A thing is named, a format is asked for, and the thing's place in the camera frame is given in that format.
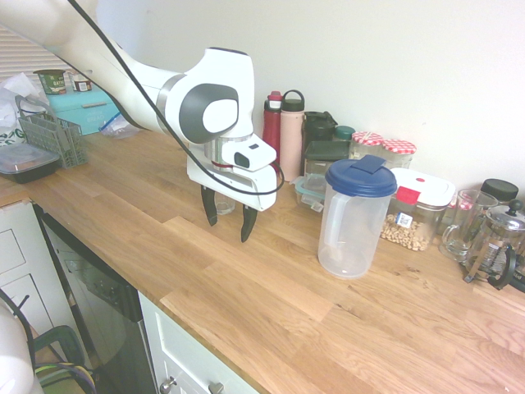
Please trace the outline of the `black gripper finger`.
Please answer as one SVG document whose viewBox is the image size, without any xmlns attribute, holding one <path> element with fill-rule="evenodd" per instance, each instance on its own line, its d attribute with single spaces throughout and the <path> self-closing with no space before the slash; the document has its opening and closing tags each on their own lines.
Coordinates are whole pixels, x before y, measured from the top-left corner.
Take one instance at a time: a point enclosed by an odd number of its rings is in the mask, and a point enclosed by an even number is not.
<svg viewBox="0 0 525 394">
<path fill-rule="evenodd" d="M 244 204 L 242 213 L 243 213 L 243 225 L 241 227 L 240 239 L 242 242 L 246 242 L 257 220 L 258 210 L 251 208 L 248 205 Z"/>
<path fill-rule="evenodd" d="M 217 224 L 217 207 L 215 204 L 216 191 L 206 186 L 201 186 L 201 197 L 203 208 L 206 213 L 208 223 L 211 227 Z"/>
</svg>

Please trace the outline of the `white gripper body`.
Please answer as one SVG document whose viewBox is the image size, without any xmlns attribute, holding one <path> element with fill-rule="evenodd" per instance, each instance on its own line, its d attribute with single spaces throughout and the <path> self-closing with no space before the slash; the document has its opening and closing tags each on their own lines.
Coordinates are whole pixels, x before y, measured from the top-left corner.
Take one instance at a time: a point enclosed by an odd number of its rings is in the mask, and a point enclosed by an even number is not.
<svg viewBox="0 0 525 394">
<path fill-rule="evenodd" d="M 220 171 L 208 161 L 202 152 L 195 153 L 203 167 L 214 177 L 206 175 L 194 160 L 187 157 L 187 174 L 191 181 L 209 187 L 242 204 L 262 212 L 276 202 L 276 172 L 271 166 L 265 166 L 255 172 L 240 167 Z"/>
</svg>

